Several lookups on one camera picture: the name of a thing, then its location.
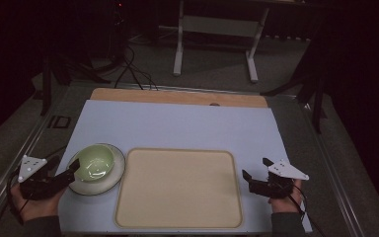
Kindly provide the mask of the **person's right hand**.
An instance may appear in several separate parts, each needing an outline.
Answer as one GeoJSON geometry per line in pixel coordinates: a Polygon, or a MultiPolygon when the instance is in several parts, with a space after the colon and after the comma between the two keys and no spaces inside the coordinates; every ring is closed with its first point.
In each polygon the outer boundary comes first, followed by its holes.
{"type": "Polygon", "coordinates": [[[285,198],[270,198],[268,203],[271,205],[273,213],[299,213],[301,210],[302,193],[301,180],[294,181],[294,187],[289,197],[285,198]]]}

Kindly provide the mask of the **aluminium floor rail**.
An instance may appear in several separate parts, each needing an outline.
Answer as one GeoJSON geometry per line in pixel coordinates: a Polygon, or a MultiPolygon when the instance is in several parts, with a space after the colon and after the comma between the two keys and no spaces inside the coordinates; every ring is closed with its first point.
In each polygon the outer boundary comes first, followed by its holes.
{"type": "Polygon", "coordinates": [[[67,86],[53,89],[50,106],[42,116],[41,100],[28,99],[0,127],[0,218],[9,208],[7,201],[8,179],[18,168],[23,156],[30,154],[44,128],[50,121],[51,113],[63,99],[67,86]]]}
{"type": "Polygon", "coordinates": [[[318,146],[321,157],[323,159],[323,167],[327,173],[329,183],[337,200],[342,218],[346,224],[350,237],[364,237],[362,227],[357,219],[355,211],[351,205],[350,198],[343,186],[343,182],[337,172],[332,161],[332,156],[326,146],[323,136],[318,133],[312,123],[312,107],[308,103],[299,103],[299,108],[306,120],[309,130],[312,132],[314,140],[318,146]]]}

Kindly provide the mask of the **pale blue table mat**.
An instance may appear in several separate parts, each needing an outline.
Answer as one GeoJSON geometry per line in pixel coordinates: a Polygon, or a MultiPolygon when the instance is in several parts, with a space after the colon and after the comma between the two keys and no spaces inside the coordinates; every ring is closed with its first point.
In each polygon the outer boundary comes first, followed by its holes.
{"type": "Polygon", "coordinates": [[[197,105],[111,102],[85,103],[58,169],[93,144],[117,147],[125,157],[135,148],[220,150],[232,154],[240,191],[243,222],[229,229],[128,229],[115,222],[122,177],[108,191],[83,196],[67,190],[59,203],[60,226],[65,233],[84,234],[257,234],[270,231],[271,208],[265,197],[249,192],[243,179],[268,175],[263,158],[287,158],[270,109],[197,105]]]}

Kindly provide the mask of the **black tripod stand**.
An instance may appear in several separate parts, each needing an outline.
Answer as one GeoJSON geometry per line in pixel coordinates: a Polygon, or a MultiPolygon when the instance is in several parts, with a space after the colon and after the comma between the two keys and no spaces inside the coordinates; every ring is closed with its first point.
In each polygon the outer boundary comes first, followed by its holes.
{"type": "Polygon", "coordinates": [[[311,98],[314,98],[312,124],[317,133],[321,132],[320,117],[326,80],[325,60],[328,57],[327,52],[325,38],[320,33],[316,33],[307,46],[290,80],[275,89],[261,92],[262,96],[272,97],[290,88],[302,85],[295,99],[299,103],[307,104],[311,98]]]}

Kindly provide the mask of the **beige tray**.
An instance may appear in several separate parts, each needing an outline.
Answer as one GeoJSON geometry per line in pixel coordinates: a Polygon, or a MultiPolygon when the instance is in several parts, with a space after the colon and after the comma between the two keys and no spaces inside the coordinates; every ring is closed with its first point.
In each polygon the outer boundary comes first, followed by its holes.
{"type": "Polygon", "coordinates": [[[131,150],[115,222],[128,229],[239,227],[243,211],[232,154],[220,150],[131,150]]]}

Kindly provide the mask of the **person's left hand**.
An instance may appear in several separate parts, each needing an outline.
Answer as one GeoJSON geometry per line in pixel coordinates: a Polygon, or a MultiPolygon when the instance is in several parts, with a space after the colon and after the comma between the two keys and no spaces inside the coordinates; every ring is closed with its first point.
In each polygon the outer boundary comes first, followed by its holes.
{"type": "Polygon", "coordinates": [[[24,222],[41,217],[57,216],[59,201],[64,193],[65,189],[47,199],[27,200],[22,197],[19,184],[11,188],[12,201],[24,222]]]}

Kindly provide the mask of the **pale green bowl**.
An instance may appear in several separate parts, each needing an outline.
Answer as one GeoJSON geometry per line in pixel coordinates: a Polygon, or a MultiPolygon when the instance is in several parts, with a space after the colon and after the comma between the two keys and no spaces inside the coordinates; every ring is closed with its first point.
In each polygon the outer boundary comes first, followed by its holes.
{"type": "Polygon", "coordinates": [[[77,152],[73,160],[80,167],[75,175],[84,182],[94,182],[107,175],[114,166],[114,155],[104,144],[90,145],[77,152]]]}

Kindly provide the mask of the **black floor socket frame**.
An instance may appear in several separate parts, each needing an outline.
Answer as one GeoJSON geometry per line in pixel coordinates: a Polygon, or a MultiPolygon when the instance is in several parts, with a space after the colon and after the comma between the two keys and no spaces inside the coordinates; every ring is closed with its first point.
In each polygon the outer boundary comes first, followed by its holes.
{"type": "Polygon", "coordinates": [[[68,128],[71,123],[71,117],[52,116],[47,124],[48,128],[68,128]]]}

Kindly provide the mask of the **white metal stand frame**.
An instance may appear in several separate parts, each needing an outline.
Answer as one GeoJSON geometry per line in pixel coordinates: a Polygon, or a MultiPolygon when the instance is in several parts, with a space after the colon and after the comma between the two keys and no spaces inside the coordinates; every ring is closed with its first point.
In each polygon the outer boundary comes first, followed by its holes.
{"type": "Polygon", "coordinates": [[[255,53],[265,27],[269,8],[261,10],[258,21],[230,20],[211,17],[201,17],[185,14],[185,1],[180,0],[178,18],[178,43],[173,67],[173,75],[182,74],[184,55],[184,32],[224,35],[251,38],[253,44],[246,51],[246,62],[252,83],[258,83],[259,77],[255,63],[255,53]]]}

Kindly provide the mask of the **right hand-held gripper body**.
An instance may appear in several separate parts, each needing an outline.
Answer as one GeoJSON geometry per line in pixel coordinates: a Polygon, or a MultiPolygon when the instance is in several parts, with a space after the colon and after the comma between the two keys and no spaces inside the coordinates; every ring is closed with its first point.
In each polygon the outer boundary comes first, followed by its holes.
{"type": "Polygon", "coordinates": [[[252,178],[248,183],[250,193],[267,198],[287,198],[292,193],[295,180],[309,180],[308,175],[283,160],[273,162],[267,170],[266,181],[252,178]]]}

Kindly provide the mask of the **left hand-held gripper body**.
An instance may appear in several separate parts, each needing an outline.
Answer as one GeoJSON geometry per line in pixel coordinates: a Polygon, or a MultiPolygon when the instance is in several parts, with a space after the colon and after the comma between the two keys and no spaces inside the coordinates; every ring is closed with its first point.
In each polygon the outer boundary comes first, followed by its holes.
{"type": "Polygon", "coordinates": [[[58,178],[48,175],[51,168],[52,164],[44,158],[27,155],[22,158],[18,183],[24,199],[52,198],[63,189],[58,178]]]}

